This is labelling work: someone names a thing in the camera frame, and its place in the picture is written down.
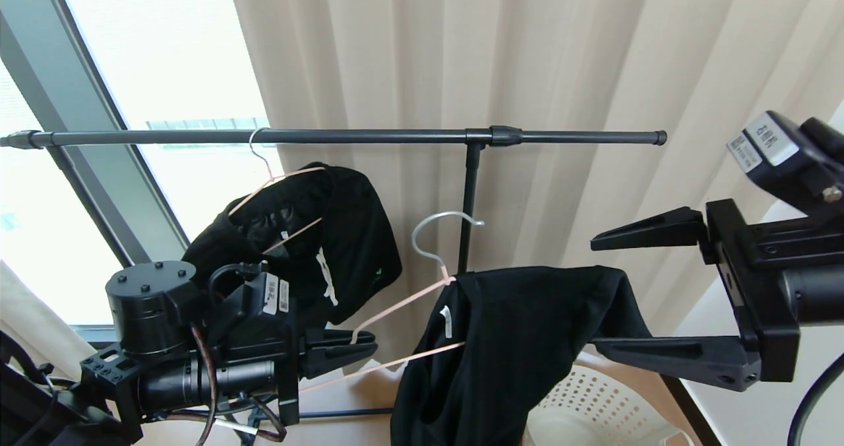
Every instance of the black clothing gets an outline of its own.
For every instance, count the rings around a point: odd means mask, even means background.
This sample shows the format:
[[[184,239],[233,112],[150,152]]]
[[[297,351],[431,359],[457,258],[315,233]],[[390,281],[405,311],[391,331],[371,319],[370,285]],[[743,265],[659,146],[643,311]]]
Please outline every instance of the black clothing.
[[[290,283],[297,299],[299,325],[323,328],[341,323],[401,274],[402,264],[378,194],[367,176],[344,167],[322,166],[268,185],[238,209],[232,201],[187,248],[182,260],[196,266],[193,281],[202,289],[217,268],[229,263],[266,260],[269,272]],[[263,255],[317,218],[286,244]],[[317,257],[324,256],[337,305],[325,298],[326,275]],[[224,295],[240,286],[233,274],[224,278]]]
[[[390,423],[393,446],[518,445],[528,412],[595,337],[650,337],[624,271],[456,275],[414,353],[466,346],[407,365]]]

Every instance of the metal hook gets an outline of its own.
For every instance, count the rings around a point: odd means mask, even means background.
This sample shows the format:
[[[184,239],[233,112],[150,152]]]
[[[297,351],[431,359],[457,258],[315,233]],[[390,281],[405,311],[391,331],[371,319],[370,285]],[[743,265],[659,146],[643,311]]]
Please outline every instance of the metal hook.
[[[437,218],[445,217],[447,215],[458,215],[459,217],[465,218],[465,220],[467,220],[467,222],[469,222],[470,224],[473,224],[474,226],[482,226],[483,225],[482,220],[474,220],[474,218],[468,216],[467,214],[464,214],[464,212],[454,212],[454,211],[452,211],[452,212],[440,212],[439,214],[433,214],[429,217],[426,217],[426,218],[424,218],[424,220],[422,220],[418,224],[418,226],[416,226],[416,228],[413,229],[413,235],[410,236],[410,242],[411,242],[411,244],[413,244],[413,250],[416,250],[416,253],[422,255],[423,257],[428,257],[429,259],[437,260],[437,263],[440,263],[440,266],[443,266],[443,267],[446,266],[446,263],[440,257],[435,255],[434,253],[428,253],[428,251],[423,251],[421,248],[419,248],[419,245],[416,244],[416,235],[419,235],[419,231],[422,230],[422,227],[426,226],[426,224],[428,224],[432,220],[436,220]]]
[[[249,135],[249,150],[251,152],[253,152],[253,154],[255,154],[255,157],[259,157],[259,158],[261,158],[262,161],[264,161],[264,165],[266,166],[266,173],[272,179],[272,169],[270,169],[269,161],[266,160],[266,158],[263,157],[261,154],[257,154],[257,152],[255,152],[255,148],[253,148],[253,137],[255,137],[255,135],[257,133],[261,133],[261,131],[263,131],[265,129],[269,129],[269,128],[268,127],[259,127],[255,131],[253,131],[253,133],[251,133],[251,135]]]

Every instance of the white label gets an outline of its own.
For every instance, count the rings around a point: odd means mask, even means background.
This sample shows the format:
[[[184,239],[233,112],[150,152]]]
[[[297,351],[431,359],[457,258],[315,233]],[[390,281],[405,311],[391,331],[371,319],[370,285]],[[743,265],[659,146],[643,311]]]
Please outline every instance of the white label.
[[[733,153],[733,157],[735,157],[735,160],[738,161],[738,165],[741,166],[745,173],[750,172],[756,168],[756,166],[762,164],[762,158],[759,157],[759,152],[757,152],[756,148],[753,147],[753,144],[747,140],[744,133],[739,134],[736,139],[730,141],[727,145],[727,149]]]
[[[440,314],[446,319],[446,338],[452,338],[452,310],[444,305]]]
[[[290,283],[278,280],[278,311],[290,312]]]
[[[263,311],[267,314],[278,312],[278,276],[269,274],[269,272],[266,274],[266,283],[264,284]]]
[[[337,305],[337,295],[334,293],[334,281],[331,280],[331,271],[328,269],[328,262],[325,261],[325,253],[322,252],[322,247],[316,253],[316,261],[322,269],[322,277],[325,278],[325,298],[330,298],[332,305]]]
[[[779,127],[768,113],[754,119],[745,131],[772,166],[784,163],[799,150],[786,131]]]

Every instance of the clothes hanger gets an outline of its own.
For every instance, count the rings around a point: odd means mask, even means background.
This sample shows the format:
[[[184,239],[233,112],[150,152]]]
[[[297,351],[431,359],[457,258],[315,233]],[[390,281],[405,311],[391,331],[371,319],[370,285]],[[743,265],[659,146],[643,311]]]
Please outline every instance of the clothes hanger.
[[[364,329],[366,326],[371,325],[371,323],[376,322],[378,319],[382,319],[382,317],[388,315],[389,313],[392,313],[393,311],[397,310],[399,307],[403,307],[403,305],[407,305],[410,302],[415,301],[416,299],[422,298],[422,296],[424,296],[424,295],[426,295],[430,292],[433,292],[433,290],[436,290],[437,288],[440,288],[440,287],[443,287],[443,286],[448,286],[449,284],[452,283],[452,281],[456,281],[454,276],[448,275],[448,270],[446,269],[446,262],[444,262],[441,259],[441,257],[438,257],[434,253],[428,253],[428,251],[422,250],[421,248],[419,248],[419,245],[416,244],[416,236],[419,235],[419,231],[422,230],[422,227],[424,227],[426,224],[430,223],[432,220],[436,220],[437,218],[445,217],[445,216],[448,216],[448,215],[458,215],[462,218],[465,218],[465,220],[467,220],[470,224],[473,224],[474,226],[482,226],[483,225],[482,220],[474,220],[474,218],[468,216],[467,214],[464,214],[464,212],[440,212],[440,214],[434,214],[434,215],[431,215],[430,217],[424,218],[424,220],[422,220],[418,224],[418,226],[416,226],[416,228],[413,229],[413,235],[410,238],[410,242],[413,245],[413,250],[416,251],[416,253],[422,255],[423,257],[428,257],[429,259],[437,260],[437,263],[439,263],[439,265],[440,265],[440,272],[442,274],[442,280],[438,281],[437,283],[432,284],[431,286],[428,286],[427,288],[425,288],[421,292],[418,292],[418,293],[416,293],[412,296],[409,296],[408,298],[404,299],[403,301],[400,301],[396,304],[391,305],[391,307],[386,308],[385,310],[381,311],[380,313],[377,313],[375,316],[370,317],[370,319],[367,319],[364,322],[362,322],[362,324],[360,326],[358,326],[355,330],[352,331],[352,344],[355,344],[355,342],[357,342],[359,332],[361,332],[361,330]],[[420,359],[422,357],[433,356],[433,355],[439,354],[441,352],[446,352],[447,350],[456,349],[457,347],[465,346],[465,344],[466,344],[466,342],[456,342],[454,344],[449,344],[448,346],[438,347],[437,349],[432,349],[432,350],[426,350],[426,352],[420,352],[418,354],[413,354],[412,356],[406,356],[406,357],[400,358],[400,359],[392,361],[392,362],[388,362],[388,363],[385,363],[385,364],[382,364],[382,365],[377,365],[376,367],[370,367],[370,368],[367,368],[365,370],[356,371],[355,373],[350,373],[349,375],[344,375],[343,377],[340,377],[339,379],[328,380],[328,382],[317,383],[316,385],[311,385],[310,387],[305,387],[304,389],[299,390],[299,394],[303,394],[304,392],[309,392],[311,390],[321,389],[322,387],[329,386],[332,383],[340,382],[341,380],[353,379],[354,377],[361,377],[362,375],[372,373],[372,371],[380,370],[382,368],[392,367],[394,365],[399,365],[399,364],[402,364],[404,362],[410,362],[410,361],[413,361],[413,360],[416,360],[416,359]]]
[[[260,193],[260,191],[263,190],[263,188],[265,188],[267,185],[271,184],[271,182],[273,182],[273,181],[277,181],[278,179],[284,179],[284,178],[290,177],[291,175],[304,174],[305,172],[315,172],[316,170],[325,170],[324,167],[320,166],[320,167],[311,167],[310,169],[294,170],[293,172],[288,172],[288,173],[282,174],[282,175],[272,175],[272,168],[269,166],[269,161],[266,160],[266,158],[263,157],[261,154],[257,154],[257,152],[255,152],[255,148],[253,147],[253,139],[254,139],[255,135],[257,133],[261,133],[261,131],[263,131],[265,129],[268,129],[268,128],[259,127],[258,129],[253,131],[253,133],[251,133],[251,135],[249,136],[249,150],[251,152],[253,152],[253,154],[255,154],[255,157],[260,158],[260,160],[264,161],[264,165],[266,166],[266,173],[269,175],[269,178],[266,179],[266,181],[263,182],[263,184],[259,185],[259,187],[257,189],[255,189],[255,191],[253,191],[253,193],[249,194],[243,200],[241,200],[241,202],[238,203],[238,205],[235,205],[234,208],[232,208],[232,210],[229,211],[229,217],[232,216],[233,214],[235,214],[235,212],[237,212],[238,210],[240,210],[241,207],[246,205],[247,202],[249,202],[251,199],[254,199],[254,197],[257,196],[257,194]],[[282,241],[278,242],[277,244],[272,245],[269,248],[266,248],[266,250],[264,250],[262,254],[268,254],[272,250],[274,250],[278,247],[281,247],[281,245],[287,243],[288,241],[293,239],[295,236],[299,235],[299,233],[304,232],[305,230],[309,229],[310,227],[313,227],[315,224],[319,223],[320,221],[322,221],[322,217],[317,218],[316,220],[314,220],[310,224],[307,224],[306,226],[299,229],[298,232],[293,233],[293,235],[288,236],[286,239],[283,239]]]
[[[400,301],[400,302],[397,302],[396,304],[391,305],[391,307],[384,309],[380,313],[377,313],[375,316],[370,317],[370,319],[367,319],[364,322],[362,322],[362,324],[360,326],[358,326],[357,328],[355,328],[355,330],[352,331],[352,344],[355,344],[355,342],[358,341],[358,334],[366,326],[371,325],[371,323],[376,322],[378,319],[382,319],[382,317],[385,317],[386,315],[388,315],[389,313],[392,313],[393,311],[397,310],[398,308],[401,308],[404,305],[407,305],[407,304],[409,304],[413,301],[416,301],[416,299],[422,298],[422,296],[424,296],[424,295],[426,295],[430,292],[433,292],[433,290],[436,290],[436,289],[443,287],[443,286],[448,286],[449,284],[452,283],[452,281],[455,281],[454,276],[449,276],[449,274],[448,274],[448,270],[446,269],[446,262],[444,262],[440,257],[435,255],[434,253],[428,253],[428,251],[422,250],[421,248],[419,248],[419,245],[416,244],[416,236],[419,235],[419,231],[422,230],[422,227],[426,226],[426,224],[431,223],[431,221],[436,220],[437,218],[447,217],[449,215],[458,215],[459,217],[465,218],[465,220],[467,220],[467,222],[469,222],[470,224],[473,224],[474,226],[482,226],[483,225],[482,220],[474,220],[474,218],[468,216],[467,214],[464,214],[464,212],[454,212],[454,211],[452,211],[452,212],[440,212],[439,214],[433,214],[429,217],[424,218],[424,220],[422,220],[418,224],[418,226],[416,226],[416,228],[413,229],[413,235],[410,236],[410,244],[413,245],[413,250],[416,251],[416,253],[422,255],[423,257],[428,257],[429,259],[433,259],[433,260],[437,261],[438,265],[440,266],[440,272],[442,274],[441,280],[437,281],[437,283],[434,283],[431,286],[428,286],[424,290],[420,290],[420,292],[418,292],[418,293],[416,293],[412,296],[409,296],[408,298],[405,298],[403,301]]]

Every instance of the white plastic basket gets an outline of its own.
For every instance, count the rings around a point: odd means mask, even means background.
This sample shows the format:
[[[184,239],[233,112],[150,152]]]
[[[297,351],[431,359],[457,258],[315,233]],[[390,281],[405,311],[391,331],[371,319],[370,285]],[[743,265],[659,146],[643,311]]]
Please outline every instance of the white plastic basket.
[[[693,444],[624,383],[574,366],[531,410],[524,446],[657,446],[675,434]]]

